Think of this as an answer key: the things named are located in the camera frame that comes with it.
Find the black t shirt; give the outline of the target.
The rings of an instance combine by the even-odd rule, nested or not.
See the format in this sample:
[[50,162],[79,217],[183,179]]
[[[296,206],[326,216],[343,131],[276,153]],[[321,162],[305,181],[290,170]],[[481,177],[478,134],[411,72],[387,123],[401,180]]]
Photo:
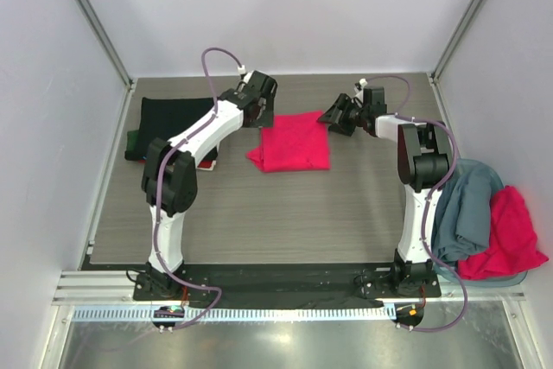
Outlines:
[[165,141],[181,134],[213,108],[213,100],[142,98],[136,150],[147,154],[155,138]]

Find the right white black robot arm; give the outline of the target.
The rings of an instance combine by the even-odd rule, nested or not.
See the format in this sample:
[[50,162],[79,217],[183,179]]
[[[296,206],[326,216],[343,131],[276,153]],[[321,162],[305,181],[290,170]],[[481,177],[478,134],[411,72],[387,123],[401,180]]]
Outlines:
[[385,89],[355,85],[355,95],[342,93],[318,122],[332,132],[350,137],[361,128],[372,137],[397,146],[397,174],[404,185],[405,210],[401,239],[390,270],[384,276],[385,293],[414,297],[436,284],[431,239],[442,187],[454,170],[454,152],[448,130],[440,123],[417,121],[388,111]]

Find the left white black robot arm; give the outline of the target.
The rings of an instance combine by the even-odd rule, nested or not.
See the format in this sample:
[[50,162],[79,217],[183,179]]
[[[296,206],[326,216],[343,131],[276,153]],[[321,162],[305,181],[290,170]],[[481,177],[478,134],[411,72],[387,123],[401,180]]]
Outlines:
[[173,300],[187,287],[181,242],[185,215],[198,194],[197,168],[232,133],[272,126],[276,94],[274,78],[243,73],[199,121],[169,140],[150,143],[141,188],[152,218],[152,247],[135,279],[135,300]]

